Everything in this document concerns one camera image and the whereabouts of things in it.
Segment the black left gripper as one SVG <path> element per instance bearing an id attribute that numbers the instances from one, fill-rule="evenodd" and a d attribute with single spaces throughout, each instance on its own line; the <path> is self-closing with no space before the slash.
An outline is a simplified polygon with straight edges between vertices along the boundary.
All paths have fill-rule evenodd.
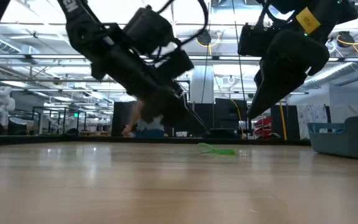
<path id="1" fill-rule="evenodd" d="M 163 53 L 164 45 L 103 44 L 90 51 L 91 75 L 109 75 L 129 95 L 141 100 L 165 100 L 163 124 L 181 124 L 191 133 L 207 133 L 187 93 L 175 81 L 194 64 L 183 49 Z"/>

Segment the dark blue plastic basket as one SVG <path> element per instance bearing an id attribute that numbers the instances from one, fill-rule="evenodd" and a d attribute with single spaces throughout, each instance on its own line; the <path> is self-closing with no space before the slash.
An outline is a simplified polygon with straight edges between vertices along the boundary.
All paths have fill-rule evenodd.
<path id="1" fill-rule="evenodd" d="M 308 123 L 308 131 L 315 152 L 358 159 L 358 116 L 343 123 Z"/>

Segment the long light strip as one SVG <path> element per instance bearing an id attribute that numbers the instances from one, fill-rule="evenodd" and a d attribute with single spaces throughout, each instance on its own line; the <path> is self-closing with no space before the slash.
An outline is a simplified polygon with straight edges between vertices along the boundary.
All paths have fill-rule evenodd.
<path id="1" fill-rule="evenodd" d="M 237 60 L 245 62 L 259 61 L 260 57 L 243 57 L 243 56 L 189 56 L 190 60 Z M 0 54 L 0 59 L 34 59 L 34 60 L 85 60 L 82 55 L 26 55 L 26 54 Z M 358 62 L 358 57 L 331 57 L 328 62 Z"/>

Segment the red machine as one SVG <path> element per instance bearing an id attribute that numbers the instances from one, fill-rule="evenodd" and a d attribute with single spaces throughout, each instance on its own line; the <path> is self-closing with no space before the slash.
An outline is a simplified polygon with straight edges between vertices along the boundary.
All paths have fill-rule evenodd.
<path id="1" fill-rule="evenodd" d="M 270 139 L 272 134 L 272 117 L 266 116 L 254 123 L 254 135 L 257 139 Z"/>

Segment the black partition panel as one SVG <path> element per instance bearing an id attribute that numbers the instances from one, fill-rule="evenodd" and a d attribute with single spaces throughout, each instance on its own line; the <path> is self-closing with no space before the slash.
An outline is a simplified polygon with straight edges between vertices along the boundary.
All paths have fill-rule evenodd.
<path id="1" fill-rule="evenodd" d="M 193 134 L 202 136 L 214 127 L 214 105 L 211 103 L 195 103 L 194 111 L 200 117 L 206 129 L 196 127 Z"/>
<path id="2" fill-rule="evenodd" d="M 111 136 L 112 137 L 134 137 L 137 131 L 137 120 L 132 118 L 138 111 L 137 101 L 116 101 L 114 103 L 114 111 L 111 124 Z M 123 130 L 132 124 L 131 130 L 124 134 Z"/>
<path id="3" fill-rule="evenodd" d="M 251 133 L 247 109 L 246 101 L 216 98 L 214 105 L 215 128 L 231 130 L 236 134 Z"/>
<path id="4" fill-rule="evenodd" d="M 283 117 L 285 120 L 287 139 L 289 141 L 299 141 L 300 129 L 298 124 L 298 113 L 296 106 L 282 106 L 282 109 Z M 284 137 L 280 106 L 274 105 L 273 107 L 271 107 L 270 115 L 272 117 L 272 132 L 278 134 L 281 137 Z"/>

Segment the person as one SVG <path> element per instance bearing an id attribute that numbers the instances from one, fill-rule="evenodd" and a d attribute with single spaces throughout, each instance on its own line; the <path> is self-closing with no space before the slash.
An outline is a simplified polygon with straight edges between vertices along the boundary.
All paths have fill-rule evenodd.
<path id="1" fill-rule="evenodd" d="M 144 103 L 140 100 L 137 101 L 132 112 L 129 123 L 122 130 L 122 135 L 125 137 L 133 135 L 136 138 L 164 138 L 165 130 L 162 124 L 163 116 L 153 118 L 152 121 L 145 121 L 140 114 Z"/>

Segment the white square pillar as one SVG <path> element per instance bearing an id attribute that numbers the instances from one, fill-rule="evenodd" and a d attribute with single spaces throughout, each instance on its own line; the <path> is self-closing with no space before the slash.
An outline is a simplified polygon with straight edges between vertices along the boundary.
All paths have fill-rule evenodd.
<path id="1" fill-rule="evenodd" d="M 196 66 L 190 78 L 190 101 L 192 103 L 214 102 L 214 72 L 211 65 Z"/>

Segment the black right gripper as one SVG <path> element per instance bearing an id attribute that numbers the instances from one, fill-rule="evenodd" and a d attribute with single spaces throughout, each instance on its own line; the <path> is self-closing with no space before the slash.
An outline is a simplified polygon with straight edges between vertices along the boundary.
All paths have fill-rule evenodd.
<path id="1" fill-rule="evenodd" d="M 351 0 L 267 0 L 282 14 L 294 12 L 290 22 L 280 24 L 278 33 L 268 46 L 254 77 L 257 90 L 249 108 L 254 119 L 302 85 L 306 72 L 314 75 L 329 59 L 328 37 L 338 24 L 358 18 Z M 306 34 L 296 15 L 307 7 L 319 20 L 320 26 Z"/>

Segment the black frame workstation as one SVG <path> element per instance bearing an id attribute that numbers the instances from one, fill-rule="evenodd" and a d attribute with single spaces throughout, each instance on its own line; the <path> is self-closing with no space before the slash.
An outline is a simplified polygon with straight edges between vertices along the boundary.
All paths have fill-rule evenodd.
<path id="1" fill-rule="evenodd" d="M 87 113 L 69 107 L 35 106 L 32 108 L 36 135 L 79 136 L 81 119 Z"/>

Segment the white speckled panel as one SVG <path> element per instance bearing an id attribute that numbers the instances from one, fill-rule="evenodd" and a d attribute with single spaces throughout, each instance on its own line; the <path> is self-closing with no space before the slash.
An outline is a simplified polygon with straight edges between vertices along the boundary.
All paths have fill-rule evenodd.
<path id="1" fill-rule="evenodd" d="M 324 105 L 298 105 L 296 107 L 298 113 L 298 126 L 300 131 L 300 139 L 309 139 L 308 123 L 327 123 L 328 116 Z"/>

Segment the white robot statue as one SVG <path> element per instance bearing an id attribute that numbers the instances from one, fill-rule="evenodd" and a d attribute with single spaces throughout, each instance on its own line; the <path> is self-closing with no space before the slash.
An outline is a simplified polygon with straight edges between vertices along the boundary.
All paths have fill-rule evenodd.
<path id="1" fill-rule="evenodd" d="M 12 88 L 9 86 L 0 86 L 0 123 L 7 126 L 9 122 L 9 112 L 14 111 L 16 107 L 15 99 L 11 98 Z"/>

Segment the green rubber band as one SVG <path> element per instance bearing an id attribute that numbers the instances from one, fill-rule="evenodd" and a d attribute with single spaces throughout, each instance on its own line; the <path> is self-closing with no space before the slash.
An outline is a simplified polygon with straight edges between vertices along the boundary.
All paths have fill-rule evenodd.
<path id="1" fill-rule="evenodd" d="M 203 142 L 197 144 L 196 148 L 202 154 L 220 154 L 220 155 L 228 155 L 228 156 L 234 156 L 236 154 L 235 150 L 233 149 L 216 148 L 212 145 Z"/>

